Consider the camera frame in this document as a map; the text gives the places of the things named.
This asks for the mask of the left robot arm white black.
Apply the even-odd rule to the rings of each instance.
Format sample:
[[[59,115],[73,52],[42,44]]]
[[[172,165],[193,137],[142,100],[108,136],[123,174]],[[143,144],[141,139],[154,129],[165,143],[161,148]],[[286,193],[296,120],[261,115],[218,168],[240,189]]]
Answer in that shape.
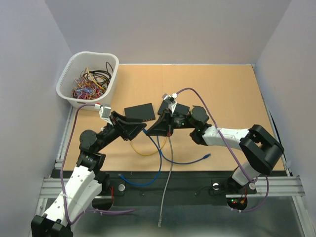
[[[85,130],[79,137],[79,158],[67,182],[62,181],[62,190],[43,215],[31,221],[34,237],[71,237],[72,225],[86,213],[92,200],[106,194],[110,188],[109,175],[101,171],[106,155],[100,151],[122,138],[133,140],[146,124],[139,118],[127,118],[111,112],[107,125],[100,132]]]

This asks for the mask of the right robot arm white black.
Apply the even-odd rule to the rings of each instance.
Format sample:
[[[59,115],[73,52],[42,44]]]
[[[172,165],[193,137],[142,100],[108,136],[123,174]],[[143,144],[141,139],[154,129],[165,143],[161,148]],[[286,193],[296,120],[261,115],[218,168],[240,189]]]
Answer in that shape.
[[[269,175],[284,153],[284,147],[262,126],[249,129],[217,128],[208,124],[209,116],[201,106],[186,114],[173,114],[165,109],[158,120],[147,130],[148,136],[169,137],[175,129],[191,128],[190,137],[198,145],[227,146],[244,153],[247,161],[236,168],[227,180],[233,193],[242,190],[258,175]]]

